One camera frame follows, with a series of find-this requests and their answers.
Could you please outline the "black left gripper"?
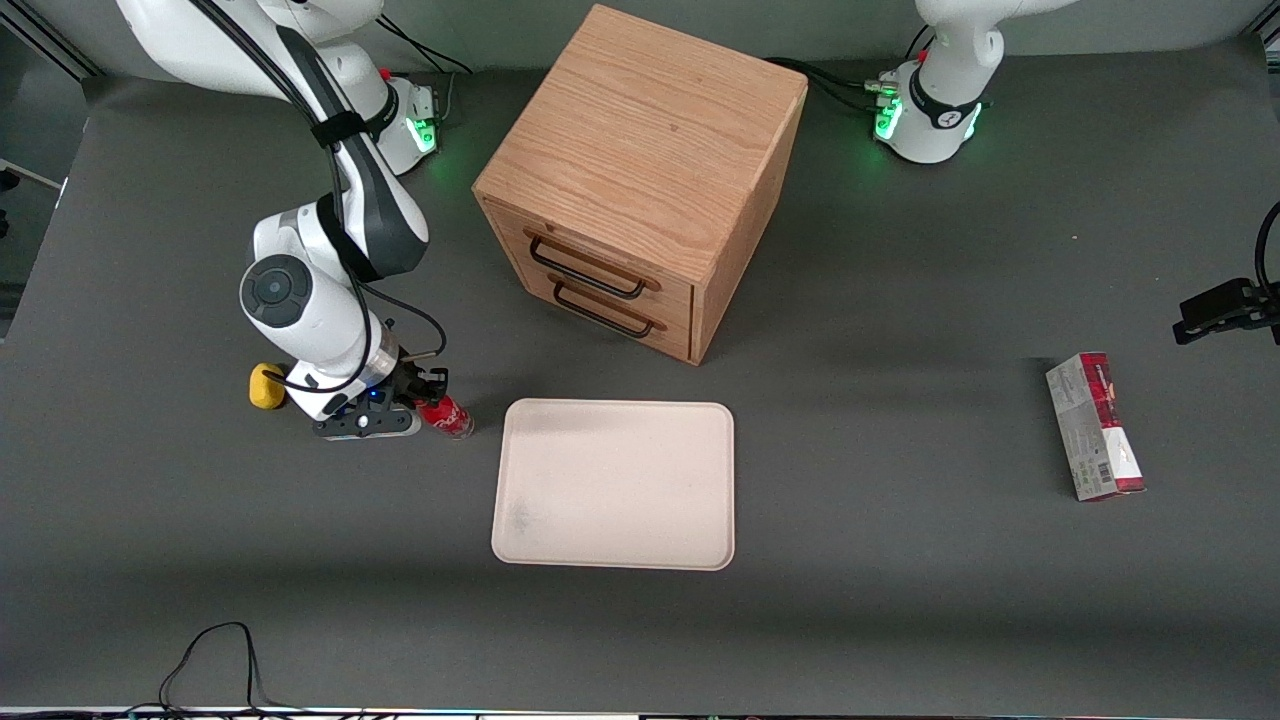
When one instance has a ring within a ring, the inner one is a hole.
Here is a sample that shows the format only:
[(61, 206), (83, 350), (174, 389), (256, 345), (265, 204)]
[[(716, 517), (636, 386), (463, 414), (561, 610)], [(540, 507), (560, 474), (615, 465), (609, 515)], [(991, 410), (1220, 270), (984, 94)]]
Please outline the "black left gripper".
[[(1172, 336), (1179, 346), (1229, 331), (1257, 331), (1268, 328), (1276, 346), (1280, 345), (1280, 293), (1279, 284), (1266, 284), (1266, 315), (1256, 313), (1261, 304), (1257, 286), (1247, 278), (1225, 281), (1181, 302), (1181, 320), (1172, 325)], [(1211, 319), (1192, 323), (1187, 319)]]

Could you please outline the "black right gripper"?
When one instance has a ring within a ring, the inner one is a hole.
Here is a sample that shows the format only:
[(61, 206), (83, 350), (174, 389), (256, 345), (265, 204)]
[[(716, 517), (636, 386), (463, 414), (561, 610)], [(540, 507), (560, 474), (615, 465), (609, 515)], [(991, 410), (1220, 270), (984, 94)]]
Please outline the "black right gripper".
[(380, 404), (404, 406), (415, 411), (428, 406), (425, 397), (445, 397), (449, 384), (449, 372), (438, 366), (422, 370), (408, 360), (410, 352), (398, 348), (393, 372), (379, 384)]

